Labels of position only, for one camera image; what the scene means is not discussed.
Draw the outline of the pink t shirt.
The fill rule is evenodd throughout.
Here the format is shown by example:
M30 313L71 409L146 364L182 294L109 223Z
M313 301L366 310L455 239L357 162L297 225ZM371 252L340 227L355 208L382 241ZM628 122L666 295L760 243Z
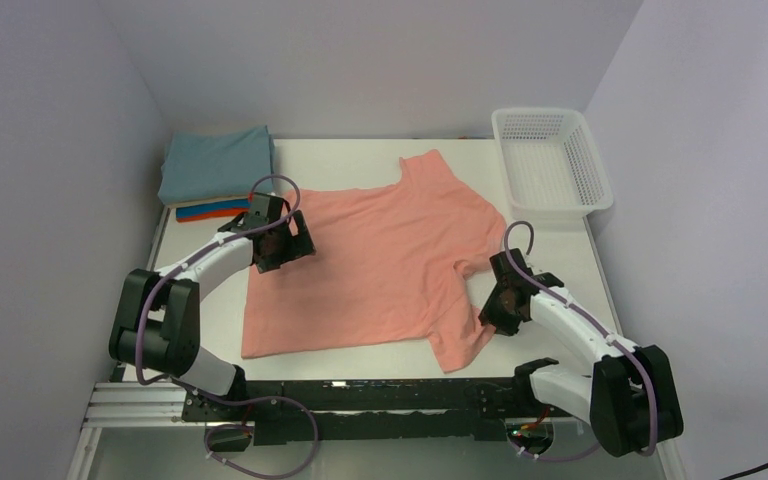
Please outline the pink t shirt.
M467 282L489 269L505 220L438 151L399 167L382 187L287 193L315 251L250 274L243 358L426 340L450 373L487 345L495 330Z

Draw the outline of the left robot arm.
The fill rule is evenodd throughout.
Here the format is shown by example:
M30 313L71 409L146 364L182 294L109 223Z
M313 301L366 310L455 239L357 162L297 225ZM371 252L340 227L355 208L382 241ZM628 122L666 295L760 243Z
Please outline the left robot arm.
M314 254L298 201L253 193L247 211L218 228L197 251L159 270L135 269L125 278L111 330L112 359L135 367L138 380L168 379L208 398L224 420L247 406L244 370L201 345L201 303L233 275L260 273Z

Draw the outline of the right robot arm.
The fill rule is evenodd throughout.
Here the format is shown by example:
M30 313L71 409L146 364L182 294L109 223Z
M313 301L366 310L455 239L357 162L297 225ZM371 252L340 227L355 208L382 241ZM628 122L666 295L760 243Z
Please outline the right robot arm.
M526 266L520 250L490 258L495 285L479 313L484 326L512 336L534 322L590 370L577 374L545 357L517 366L508 391L524 415L557 407L585 422L614 457L651 452L684 431L670 361L656 345L639 346L601 325L563 282Z

